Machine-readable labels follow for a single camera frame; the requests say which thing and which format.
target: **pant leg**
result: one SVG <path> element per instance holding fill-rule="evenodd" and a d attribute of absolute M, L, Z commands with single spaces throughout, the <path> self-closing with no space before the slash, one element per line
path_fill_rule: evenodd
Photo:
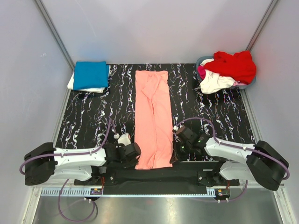
<path fill-rule="evenodd" d="M 149 71 L 136 71 L 135 142 L 141 150 L 136 169 L 151 169 L 157 150 L 152 96 L 159 78 Z"/>
<path fill-rule="evenodd" d="M 168 72 L 159 73 L 161 80 L 152 98 L 157 151 L 153 168 L 172 167 L 170 159 L 173 151 L 173 132 Z"/>

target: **laundry basket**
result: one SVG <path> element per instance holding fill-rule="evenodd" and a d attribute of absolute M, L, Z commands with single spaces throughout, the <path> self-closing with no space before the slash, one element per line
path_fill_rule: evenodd
<path fill-rule="evenodd" d="M 205 57 L 200 57 L 197 62 L 196 62 L 196 73 L 197 73 L 197 78 L 199 79 L 200 82 L 202 82 L 202 79 L 200 78 L 200 75 L 198 73 L 198 67 L 200 66 L 200 64 L 206 60 L 206 59 L 212 59 L 213 56 L 205 56 Z M 256 81 L 256 77 L 254 77 L 254 79 L 252 80 L 252 82 L 248 85 L 234 85 L 234 86 L 231 86 L 229 89 L 245 89 L 247 88 L 248 86 L 251 86 L 254 82 Z"/>

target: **folded blue towel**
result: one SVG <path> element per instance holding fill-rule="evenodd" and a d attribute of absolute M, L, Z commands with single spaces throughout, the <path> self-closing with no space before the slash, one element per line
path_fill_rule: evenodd
<path fill-rule="evenodd" d="M 76 62 L 74 90 L 108 87 L 109 66 L 106 62 Z"/>

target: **metal floor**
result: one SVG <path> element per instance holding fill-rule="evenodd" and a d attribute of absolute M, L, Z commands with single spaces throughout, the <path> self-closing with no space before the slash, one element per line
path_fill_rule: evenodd
<path fill-rule="evenodd" d="M 240 189 L 231 189 L 231 198 Z M 63 197 L 64 211 L 77 197 Z M 282 224 L 274 194 L 266 189 L 248 189 L 238 201 L 231 203 L 200 202 L 192 198 L 100 198 L 96 201 L 90 224 Z M 82 201 L 64 211 L 73 220 L 89 215 L 92 206 Z M 57 197 L 40 198 L 34 224 L 66 224 L 57 209 Z"/>

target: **black marble table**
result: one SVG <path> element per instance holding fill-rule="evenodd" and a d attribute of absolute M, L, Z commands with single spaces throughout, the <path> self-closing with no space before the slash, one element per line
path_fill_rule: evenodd
<path fill-rule="evenodd" d="M 204 117 L 213 122 L 217 137 L 240 143 L 254 143 L 248 117 L 239 90 L 202 94 L 195 64 L 112 64 L 109 87 L 104 93 L 71 91 L 56 147 L 92 148 L 104 139 L 109 117 L 119 134 L 129 133 L 134 140 L 135 72 L 137 70 L 169 73 L 172 122 L 190 117 Z M 194 132 L 212 133 L 211 127 L 198 120 L 185 125 Z M 113 143 L 113 134 L 108 141 Z M 190 160 L 212 160 L 196 158 Z"/>

